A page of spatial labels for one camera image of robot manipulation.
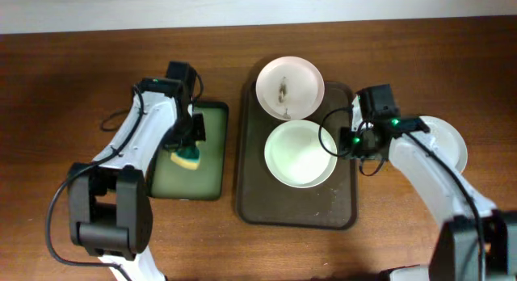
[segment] wooden table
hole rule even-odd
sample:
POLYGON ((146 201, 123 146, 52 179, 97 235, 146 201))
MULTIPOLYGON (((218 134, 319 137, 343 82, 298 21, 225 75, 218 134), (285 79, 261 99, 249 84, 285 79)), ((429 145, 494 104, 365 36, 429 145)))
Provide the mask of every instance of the wooden table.
MULTIPOLYGON (((189 61, 204 97, 228 103, 222 196, 152 199, 150 242, 170 279, 347 277, 428 263, 439 227, 392 166, 359 178, 359 219, 346 232, 245 224, 234 211, 241 90, 271 59, 313 62, 353 90, 391 83, 402 113, 454 125, 469 147, 464 175, 501 209, 517 209, 517 18, 417 19, 265 27, 90 31, 3 36, 0 92, 0 267, 5 280, 105 280, 107 269, 63 266, 44 244, 44 216, 74 161, 111 139, 101 119, 129 107, 130 86, 189 61)), ((66 199, 53 240, 69 239, 66 199)))

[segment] sponge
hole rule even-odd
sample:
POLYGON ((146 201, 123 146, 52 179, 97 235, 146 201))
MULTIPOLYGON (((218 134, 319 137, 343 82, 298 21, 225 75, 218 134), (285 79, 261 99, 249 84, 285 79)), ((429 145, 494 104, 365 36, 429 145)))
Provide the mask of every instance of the sponge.
POLYGON ((183 147, 173 152, 170 160, 185 169, 196 170, 201 163, 201 153, 194 145, 183 147))

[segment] brown tray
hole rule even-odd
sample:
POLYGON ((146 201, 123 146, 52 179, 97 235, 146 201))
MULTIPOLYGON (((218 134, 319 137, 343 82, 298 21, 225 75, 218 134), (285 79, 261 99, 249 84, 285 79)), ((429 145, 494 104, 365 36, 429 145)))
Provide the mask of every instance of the brown tray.
MULTIPOLYGON (((309 117, 321 123, 330 111, 346 107, 352 93, 342 83, 326 82, 320 107, 309 117)), ((264 159, 269 134, 284 123, 268 115, 259 104, 254 84, 242 105, 242 130, 237 168, 238 215, 250 224, 274 224, 317 229, 348 229, 357 219, 357 165, 338 159, 332 175, 311 188, 293 188, 278 181, 264 159)), ((350 118, 338 112, 324 128, 338 144, 339 129, 349 127, 350 118)))

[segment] white wall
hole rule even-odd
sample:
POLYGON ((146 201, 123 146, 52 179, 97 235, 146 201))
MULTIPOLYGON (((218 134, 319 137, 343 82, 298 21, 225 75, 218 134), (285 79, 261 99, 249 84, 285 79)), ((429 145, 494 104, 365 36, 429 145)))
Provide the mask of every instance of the white wall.
POLYGON ((0 32, 515 14, 517 0, 0 0, 0 32))

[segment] white plate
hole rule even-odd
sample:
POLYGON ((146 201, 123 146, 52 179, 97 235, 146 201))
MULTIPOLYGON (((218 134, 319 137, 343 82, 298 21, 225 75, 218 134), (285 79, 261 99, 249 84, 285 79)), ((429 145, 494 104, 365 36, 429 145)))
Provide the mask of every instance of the white plate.
POLYGON ((268 114, 280 120, 301 120, 322 103, 325 83, 309 61, 281 57, 260 71, 256 91, 258 102, 268 114))
MULTIPOLYGON (((318 129, 318 124, 308 120, 291 120, 273 130, 264 157, 275 178, 296 188, 315 187, 329 178, 338 159, 322 148, 318 129)), ((322 140, 329 151, 336 153, 334 139, 325 129, 322 140)))
POLYGON ((450 123, 433 116, 421 116, 424 123, 431 129, 431 135, 435 136, 436 144, 441 148, 443 155, 463 172, 467 166, 467 145, 460 133, 450 123))

